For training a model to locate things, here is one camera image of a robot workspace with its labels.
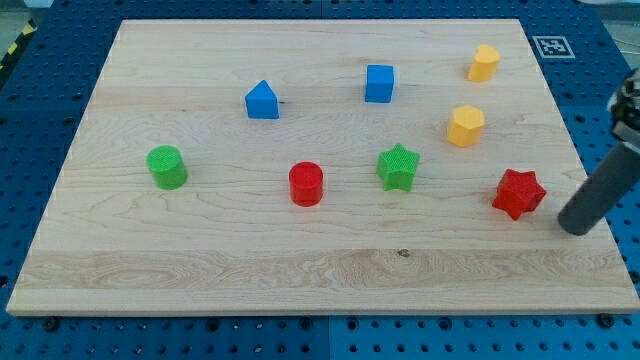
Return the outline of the robot arm end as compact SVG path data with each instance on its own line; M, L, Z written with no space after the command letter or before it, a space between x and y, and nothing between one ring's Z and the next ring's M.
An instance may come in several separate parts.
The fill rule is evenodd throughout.
M612 94L607 109L611 133L631 150L639 152L639 68L632 69Z

